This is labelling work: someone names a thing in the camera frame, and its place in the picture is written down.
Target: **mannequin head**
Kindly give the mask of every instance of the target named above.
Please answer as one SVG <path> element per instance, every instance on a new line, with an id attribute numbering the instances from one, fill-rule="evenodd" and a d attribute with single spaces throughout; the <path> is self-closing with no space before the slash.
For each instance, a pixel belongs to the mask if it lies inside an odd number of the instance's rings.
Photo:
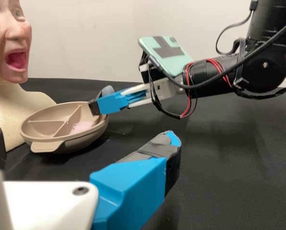
<path id="1" fill-rule="evenodd" d="M 31 39 L 19 0 L 0 0 L 0 81 L 27 81 Z"/>

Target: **red wire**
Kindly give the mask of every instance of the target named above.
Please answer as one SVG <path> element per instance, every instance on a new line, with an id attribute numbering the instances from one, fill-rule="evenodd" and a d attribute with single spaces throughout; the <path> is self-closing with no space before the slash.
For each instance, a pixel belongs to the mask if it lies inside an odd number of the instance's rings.
<path id="1" fill-rule="evenodd" d="M 185 77 L 186 77 L 187 85 L 190 85 L 189 67 L 192 64 L 193 64 L 193 62 L 187 64 L 185 67 Z M 191 108 L 191 96 L 190 96 L 190 92 L 188 92 L 187 107 L 186 107 L 186 110 L 180 115 L 180 118 L 183 118 L 189 112 L 190 108 Z"/>
<path id="2" fill-rule="evenodd" d="M 216 60 L 209 58 L 209 59 L 207 59 L 206 61 L 207 61 L 207 62 L 210 62 L 211 64 L 213 64 L 214 67 L 217 69 L 218 73 L 222 73 L 222 72 L 224 71 L 223 66 L 222 66 L 219 62 L 217 62 Z M 191 65 L 193 65 L 193 64 L 194 64 L 194 62 L 191 62 L 191 63 L 187 64 L 186 67 L 185 67 L 185 77 L 186 77 L 186 83 L 187 83 L 188 86 L 190 85 L 189 67 L 190 67 Z M 230 84 L 228 75 L 223 76 L 223 80 L 224 80 L 230 87 L 232 87 L 231 84 Z M 189 92 L 188 92 L 187 107 L 186 107 L 186 110 L 180 115 L 180 118 L 186 118 L 186 117 L 188 117 L 187 113 L 189 112 L 189 110 L 190 110 L 191 107 L 192 107 L 191 102 L 192 102 L 192 98 L 191 98 L 191 94 L 190 94 L 190 91 L 189 91 Z"/>
<path id="3" fill-rule="evenodd" d="M 219 62 L 217 62 L 217 61 L 215 61 L 215 60 L 213 60 L 213 59 L 207 59 L 207 61 L 210 62 L 210 63 L 212 63 L 212 64 L 215 66 L 215 68 L 217 69 L 218 73 L 222 73 L 222 72 L 224 71 Z M 225 75 L 225 76 L 223 77 L 223 79 L 224 79 L 224 81 L 225 81 L 230 87 L 232 87 L 231 84 L 230 84 L 228 75 Z"/>

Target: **phone case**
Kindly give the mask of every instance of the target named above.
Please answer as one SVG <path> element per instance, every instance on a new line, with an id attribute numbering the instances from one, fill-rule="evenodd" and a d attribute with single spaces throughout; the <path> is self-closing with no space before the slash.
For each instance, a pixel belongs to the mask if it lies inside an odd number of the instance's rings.
<path id="1" fill-rule="evenodd" d="M 172 77 L 182 74 L 184 66 L 193 62 L 172 36 L 142 37 L 138 43 L 145 53 L 153 56 L 163 71 Z"/>

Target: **black tablecloth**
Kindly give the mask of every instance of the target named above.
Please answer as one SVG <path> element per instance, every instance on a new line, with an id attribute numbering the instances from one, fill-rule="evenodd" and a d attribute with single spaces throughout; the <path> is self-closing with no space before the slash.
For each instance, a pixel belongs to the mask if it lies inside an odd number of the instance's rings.
<path id="1" fill-rule="evenodd" d="M 135 85 L 96 80 L 30 79 L 26 90 L 57 103 L 87 101 L 104 86 Z M 163 105 L 185 108 L 185 96 Z M 173 130 L 183 144 L 180 178 L 144 229 L 286 229 L 286 94 L 250 101 L 234 94 L 202 98 L 190 119 L 174 120 L 153 105 L 110 116 L 105 134 L 69 155 L 9 152 L 7 180 L 88 181 L 158 133 Z"/>

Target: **open mouth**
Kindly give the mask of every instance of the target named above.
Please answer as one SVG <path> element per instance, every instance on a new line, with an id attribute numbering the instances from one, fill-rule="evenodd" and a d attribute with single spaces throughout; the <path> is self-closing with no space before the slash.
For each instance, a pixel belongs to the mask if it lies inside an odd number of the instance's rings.
<path id="1" fill-rule="evenodd" d="M 26 69 L 26 52 L 12 53 L 6 56 L 5 62 L 12 69 L 24 70 Z"/>

